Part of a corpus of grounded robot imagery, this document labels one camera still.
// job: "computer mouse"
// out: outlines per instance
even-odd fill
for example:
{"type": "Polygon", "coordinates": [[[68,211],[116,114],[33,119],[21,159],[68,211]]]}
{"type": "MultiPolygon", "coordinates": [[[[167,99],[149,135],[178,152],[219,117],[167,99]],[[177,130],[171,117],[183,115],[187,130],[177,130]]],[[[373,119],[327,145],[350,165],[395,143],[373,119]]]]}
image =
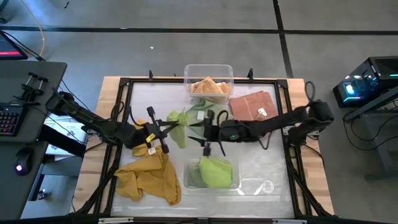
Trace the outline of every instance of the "computer mouse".
{"type": "Polygon", "coordinates": [[[27,175],[32,170],[33,149],[24,147],[15,156],[15,172],[18,175],[27,175]]]}

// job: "keyboard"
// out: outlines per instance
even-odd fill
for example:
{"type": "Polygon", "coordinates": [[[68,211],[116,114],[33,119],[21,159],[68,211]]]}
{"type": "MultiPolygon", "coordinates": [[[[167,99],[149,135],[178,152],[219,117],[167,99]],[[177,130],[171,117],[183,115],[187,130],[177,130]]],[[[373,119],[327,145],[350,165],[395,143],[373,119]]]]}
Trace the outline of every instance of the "keyboard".
{"type": "Polygon", "coordinates": [[[0,103],[0,136],[15,136],[22,124],[25,107],[18,103],[0,103]]]}

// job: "wooden table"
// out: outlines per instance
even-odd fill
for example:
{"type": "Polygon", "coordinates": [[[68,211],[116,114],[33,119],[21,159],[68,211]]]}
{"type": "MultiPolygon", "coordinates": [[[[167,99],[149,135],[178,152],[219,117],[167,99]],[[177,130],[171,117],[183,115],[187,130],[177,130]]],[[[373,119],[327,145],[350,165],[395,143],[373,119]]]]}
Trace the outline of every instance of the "wooden table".
{"type": "MultiPolygon", "coordinates": [[[[116,102],[116,95],[118,93],[119,79],[121,77],[104,77],[101,92],[99,94],[97,108],[95,113],[104,117],[110,117],[111,109],[116,102]]],[[[161,78],[179,78],[179,77],[161,77],[161,78]]],[[[303,106],[308,103],[307,97],[304,91],[304,80],[298,78],[287,79],[289,84],[290,100],[293,109],[298,106],[303,106]]],[[[126,98],[127,88],[123,91],[122,101],[126,98]]],[[[282,105],[284,112],[287,111],[284,94],[281,91],[282,105]]],[[[94,146],[98,144],[100,140],[94,136],[90,138],[87,147],[94,146]]],[[[307,139],[307,144],[317,151],[319,151],[318,142],[312,139],[307,139]]],[[[87,152],[84,156],[83,163],[81,165],[79,179],[76,185],[75,196],[73,199],[73,204],[78,210],[81,206],[88,200],[95,188],[98,186],[100,181],[101,168],[103,165],[103,159],[105,154],[106,145],[102,144],[93,150],[87,152]]],[[[114,152],[116,148],[113,149],[110,164],[114,158],[114,152]]],[[[321,158],[313,152],[311,149],[302,146],[302,160],[305,172],[305,178],[307,181],[308,188],[311,190],[312,194],[322,204],[323,208],[329,213],[333,212],[333,206],[331,204],[328,183],[326,181],[325,170],[323,168],[321,158]]],[[[304,202],[300,188],[297,186],[298,202],[301,211],[304,213],[304,202]]],[[[106,200],[108,198],[109,183],[103,192],[103,199],[101,204],[101,212],[104,210],[106,205],[106,200]]]]}

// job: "monitor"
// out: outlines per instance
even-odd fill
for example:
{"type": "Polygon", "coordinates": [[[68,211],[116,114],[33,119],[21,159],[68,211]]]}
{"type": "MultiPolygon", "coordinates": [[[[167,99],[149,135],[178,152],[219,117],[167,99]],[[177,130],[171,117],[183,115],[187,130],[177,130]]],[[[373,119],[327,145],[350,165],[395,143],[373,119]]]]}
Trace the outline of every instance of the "monitor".
{"type": "Polygon", "coordinates": [[[25,60],[27,55],[0,30],[0,60],[25,60]]]}

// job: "green cloth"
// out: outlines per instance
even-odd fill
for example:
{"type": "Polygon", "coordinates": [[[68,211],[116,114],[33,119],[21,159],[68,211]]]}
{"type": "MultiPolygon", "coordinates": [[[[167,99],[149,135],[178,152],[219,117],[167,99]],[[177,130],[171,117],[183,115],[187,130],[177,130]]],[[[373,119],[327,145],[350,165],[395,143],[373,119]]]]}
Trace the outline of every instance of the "green cloth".
{"type": "Polygon", "coordinates": [[[187,115],[182,111],[181,113],[171,111],[167,115],[167,121],[178,121],[178,126],[169,132],[170,137],[178,144],[180,149],[185,149],[185,125],[187,123],[187,115]]]}
{"type": "Polygon", "coordinates": [[[203,156],[199,170],[209,188],[229,188],[232,184],[232,165],[228,161],[203,156]]]}
{"type": "Polygon", "coordinates": [[[201,178],[200,170],[198,167],[198,163],[191,163],[188,166],[188,178],[187,184],[191,187],[201,187],[205,188],[207,185],[204,183],[203,179],[201,178]]]}
{"type": "MultiPolygon", "coordinates": [[[[207,100],[203,100],[200,103],[193,105],[187,112],[188,120],[187,120],[187,125],[188,128],[190,128],[192,131],[196,132],[199,134],[201,137],[203,137],[203,127],[191,127],[189,125],[191,124],[196,124],[199,123],[202,120],[198,120],[198,111],[204,111],[205,112],[205,117],[207,117],[207,110],[212,110],[215,113],[215,117],[213,120],[213,125],[217,125],[217,116],[220,111],[226,110],[228,111],[228,119],[233,119],[233,116],[231,112],[229,111],[229,108],[227,105],[217,105],[212,102],[209,102],[207,100]]],[[[225,120],[226,113],[223,113],[220,117],[220,123],[225,120]]]]}

